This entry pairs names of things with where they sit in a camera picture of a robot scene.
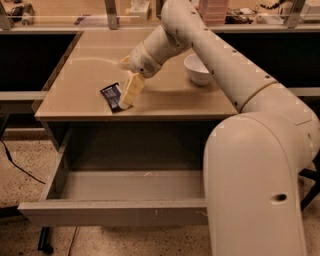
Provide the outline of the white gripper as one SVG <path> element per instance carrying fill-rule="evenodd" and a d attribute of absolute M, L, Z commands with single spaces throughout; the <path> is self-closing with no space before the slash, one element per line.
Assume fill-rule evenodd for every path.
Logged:
<path fill-rule="evenodd" d="M 140 43 L 134 48 L 130 55 L 124 57 L 119 64 L 122 66 L 129 65 L 131 71 L 134 73 L 126 84 L 124 91 L 121 93 L 118 103 L 122 110 L 126 110 L 132 105 L 136 96 L 144 88 L 144 78 L 153 77 L 161 70 L 162 65 L 152 57 L 143 43 Z"/>

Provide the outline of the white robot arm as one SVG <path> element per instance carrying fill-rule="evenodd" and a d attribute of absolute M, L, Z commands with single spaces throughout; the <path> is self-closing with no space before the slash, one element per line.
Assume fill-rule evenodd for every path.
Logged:
<path fill-rule="evenodd" d="M 122 63 L 119 105 L 192 49 L 236 115 L 209 135 L 204 194 L 213 256 L 307 256 L 297 177 L 320 148 L 319 120 L 296 95 L 210 31 L 190 0 L 166 0 L 162 23 Z"/>

